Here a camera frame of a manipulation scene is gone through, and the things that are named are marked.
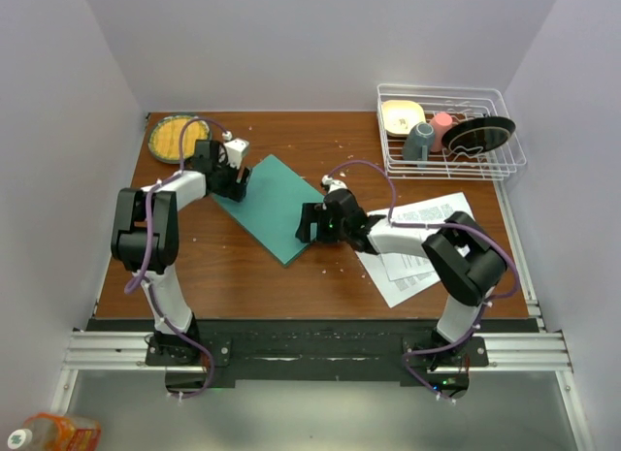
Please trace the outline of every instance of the white wire dish rack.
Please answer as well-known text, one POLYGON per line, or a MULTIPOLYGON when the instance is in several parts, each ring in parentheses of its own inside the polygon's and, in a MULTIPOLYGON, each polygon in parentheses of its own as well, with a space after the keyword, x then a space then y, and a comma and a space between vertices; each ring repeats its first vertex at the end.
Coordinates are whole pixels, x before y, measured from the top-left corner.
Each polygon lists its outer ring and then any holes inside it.
POLYGON ((503 96, 494 89, 380 84, 377 87, 377 120, 384 168, 391 178, 502 180, 526 165, 516 134, 486 153, 451 153, 445 148, 429 155, 425 162, 404 160, 401 154, 404 139, 389 136, 383 125, 381 104, 387 100, 416 102, 428 119, 440 112, 450 113, 455 122, 486 115, 509 116, 503 96))

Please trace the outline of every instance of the green mat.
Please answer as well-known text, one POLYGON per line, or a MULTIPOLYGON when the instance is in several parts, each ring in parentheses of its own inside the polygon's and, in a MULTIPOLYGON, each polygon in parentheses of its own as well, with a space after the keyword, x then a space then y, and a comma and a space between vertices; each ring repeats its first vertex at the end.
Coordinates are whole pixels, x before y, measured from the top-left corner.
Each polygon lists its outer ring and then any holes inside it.
POLYGON ((286 267, 308 247, 295 232, 304 202, 321 202, 323 194, 274 155, 252 169, 245 198, 213 198, 286 267))

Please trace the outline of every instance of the gray floor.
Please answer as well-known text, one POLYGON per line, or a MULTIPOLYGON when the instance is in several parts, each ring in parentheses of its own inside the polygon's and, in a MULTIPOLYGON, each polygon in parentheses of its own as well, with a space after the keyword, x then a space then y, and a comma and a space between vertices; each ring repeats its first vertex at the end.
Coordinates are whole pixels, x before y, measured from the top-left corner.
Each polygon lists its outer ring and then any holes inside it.
POLYGON ((107 450, 573 450, 553 373, 473 373, 457 405, 392 383, 243 381, 178 404, 162 372, 83 372, 107 450))

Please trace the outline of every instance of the wooden table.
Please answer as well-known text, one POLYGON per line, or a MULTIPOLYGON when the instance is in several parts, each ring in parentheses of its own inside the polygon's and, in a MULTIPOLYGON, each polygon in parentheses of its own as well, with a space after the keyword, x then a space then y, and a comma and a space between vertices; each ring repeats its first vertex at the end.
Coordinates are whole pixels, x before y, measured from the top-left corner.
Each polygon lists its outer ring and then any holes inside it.
MULTIPOLYGON (((153 184, 176 169, 155 160, 147 149, 147 135, 168 114, 151 115, 132 186, 153 184)), ((375 113, 203 114, 250 141, 248 166, 272 153, 317 189, 321 177, 349 155, 382 164, 375 113)), ((220 139, 219 133, 214 136, 220 139)), ((388 207, 390 189, 377 172, 351 167, 346 182, 365 210, 388 207)), ((509 249, 491 182, 398 180, 396 187, 397 205, 464 192, 476 221, 509 249)), ((371 279, 363 277, 362 265, 346 244, 336 248, 312 245, 285 269, 210 198, 180 212, 177 272, 183 295, 197 318, 438 318, 446 301, 443 287, 436 284, 388 308, 371 279)), ((111 261, 97 318, 151 317, 141 290, 123 294, 129 276, 119 262, 111 261)), ((507 290, 511 279, 506 274, 499 290, 507 290)), ((518 293, 497 301, 486 316, 524 318, 528 312, 518 293)))

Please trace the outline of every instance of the white bottle cap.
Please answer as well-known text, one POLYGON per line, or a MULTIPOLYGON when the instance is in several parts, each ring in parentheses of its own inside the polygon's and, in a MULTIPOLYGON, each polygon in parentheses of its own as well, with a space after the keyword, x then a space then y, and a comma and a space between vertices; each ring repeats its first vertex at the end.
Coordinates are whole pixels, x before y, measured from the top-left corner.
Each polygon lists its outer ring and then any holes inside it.
POLYGON ((9 449, 25 449, 32 441, 32 431, 30 429, 15 430, 7 441, 9 449))

